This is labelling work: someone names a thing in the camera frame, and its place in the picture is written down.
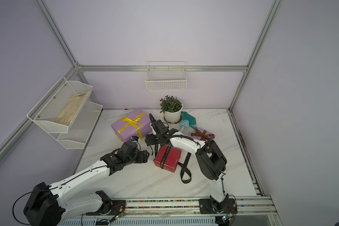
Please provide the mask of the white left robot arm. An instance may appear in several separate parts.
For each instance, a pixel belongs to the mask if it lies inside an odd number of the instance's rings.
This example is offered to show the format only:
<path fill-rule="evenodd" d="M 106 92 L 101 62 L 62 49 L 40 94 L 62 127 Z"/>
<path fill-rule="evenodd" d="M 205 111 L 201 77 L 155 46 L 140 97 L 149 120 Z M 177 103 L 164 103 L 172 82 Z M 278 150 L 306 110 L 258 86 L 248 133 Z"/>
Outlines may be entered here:
<path fill-rule="evenodd" d="M 149 152 L 141 150 L 136 141 L 128 141 L 102 156 L 91 166 L 59 182 L 47 185 L 42 182 L 28 192 L 28 201 L 23 209 L 28 226 L 56 226 L 77 215 L 113 215 L 125 203 L 116 204 L 102 190 L 74 199 L 77 193 L 91 184 L 109 177 L 125 166 L 146 163 Z"/>

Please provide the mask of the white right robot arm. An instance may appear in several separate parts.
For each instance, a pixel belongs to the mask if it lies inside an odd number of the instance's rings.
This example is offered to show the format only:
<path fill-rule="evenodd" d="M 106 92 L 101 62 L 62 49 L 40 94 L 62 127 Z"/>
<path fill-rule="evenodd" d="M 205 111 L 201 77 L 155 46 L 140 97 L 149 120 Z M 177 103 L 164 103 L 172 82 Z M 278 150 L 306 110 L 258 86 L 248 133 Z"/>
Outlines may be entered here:
<path fill-rule="evenodd" d="M 192 176 L 187 165 L 191 156 L 195 156 L 202 174 L 210 180 L 211 194 L 209 198 L 199 200 L 201 214 L 232 214 L 237 211 L 234 195 L 227 194 L 223 185 L 227 160 L 212 139 L 197 140 L 184 135 L 176 129 L 169 129 L 161 120 L 149 114 L 152 134 L 146 135 L 148 146 L 159 146 L 155 152 L 154 163 L 157 167 L 174 172 L 181 168 L 180 176 Z"/>

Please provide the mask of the black lettered ribbon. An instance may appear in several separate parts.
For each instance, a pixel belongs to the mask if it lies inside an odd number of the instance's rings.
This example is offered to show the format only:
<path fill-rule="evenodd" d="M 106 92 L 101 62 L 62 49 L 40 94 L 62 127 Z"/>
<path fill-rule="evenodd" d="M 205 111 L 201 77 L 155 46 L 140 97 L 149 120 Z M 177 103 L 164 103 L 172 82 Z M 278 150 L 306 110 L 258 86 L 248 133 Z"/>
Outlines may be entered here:
<path fill-rule="evenodd" d="M 192 181 L 191 171 L 188 169 L 188 163 L 191 158 L 191 153 L 187 153 L 187 156 L 183 163 L 178 163 L 177 167 L 180 167 L 180 177 L 183 184 L 188 184 Z"/>

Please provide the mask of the yellow satin ribbon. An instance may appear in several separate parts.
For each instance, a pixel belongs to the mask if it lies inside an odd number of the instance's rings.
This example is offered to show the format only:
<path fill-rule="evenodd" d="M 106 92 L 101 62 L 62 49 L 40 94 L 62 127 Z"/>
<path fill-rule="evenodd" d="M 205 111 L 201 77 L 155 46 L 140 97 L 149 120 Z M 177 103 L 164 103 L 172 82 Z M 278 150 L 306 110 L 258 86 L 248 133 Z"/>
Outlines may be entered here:
<path fill-rule="evenodd" d="M 138 137 L 139 137 L 140 139 L 143 138 L 142 132 L 141 132 L 141 130 L 140 130 L 140 128 L 139 128 L 139 126 L 143 126 L 143 125 L 140 123 L 140 121 L 142 120 L 141 117 L 142 117 L 143 115 L 145 115 L 144 112 L 141 113 L 141 114 L 139 114 L 138 116 L 136 116 L 134 119 L 128 118 L 127 116 L 125 116 L 125 117 L 123 117 L 123 118 L 121 119 L 121 121 L 126 122 L 126 124 L 125 124 L 121 129 L 119 129 L 118 132 L 117 132 L 118 138 L 119 138 L 121 141 L 123 141 L 123 139 L 121 138 L 121 132 L 123 132 L 129 125 L 131 125 L 131 126 L 137 131 Z"/>

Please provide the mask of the large purple gift box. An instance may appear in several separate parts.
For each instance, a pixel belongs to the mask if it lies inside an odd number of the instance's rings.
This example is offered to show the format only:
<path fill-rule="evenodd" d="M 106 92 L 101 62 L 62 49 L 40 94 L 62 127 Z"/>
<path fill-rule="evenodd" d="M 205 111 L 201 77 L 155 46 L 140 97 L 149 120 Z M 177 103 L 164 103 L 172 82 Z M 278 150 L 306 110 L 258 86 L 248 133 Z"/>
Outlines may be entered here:
<path fill-rule="evenodd" d="M 127 142 L 132 137 L 143 139 L 152 132 L 149 115 L 137 108 L 111 125 L 116 136 Z"/>

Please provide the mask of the red gift box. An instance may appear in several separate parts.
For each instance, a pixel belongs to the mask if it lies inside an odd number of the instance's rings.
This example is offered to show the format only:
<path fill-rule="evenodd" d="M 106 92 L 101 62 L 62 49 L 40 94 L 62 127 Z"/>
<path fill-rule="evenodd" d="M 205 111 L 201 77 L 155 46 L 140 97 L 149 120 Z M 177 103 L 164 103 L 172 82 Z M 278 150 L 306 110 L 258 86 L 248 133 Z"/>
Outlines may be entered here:
<path fill-rule="evenodd" d="M 156 158 L 154 159 L 155 166 L 174 173 L 176 171 L 181 150 L 169 145 L 164 145 L 160 148 Z"/>

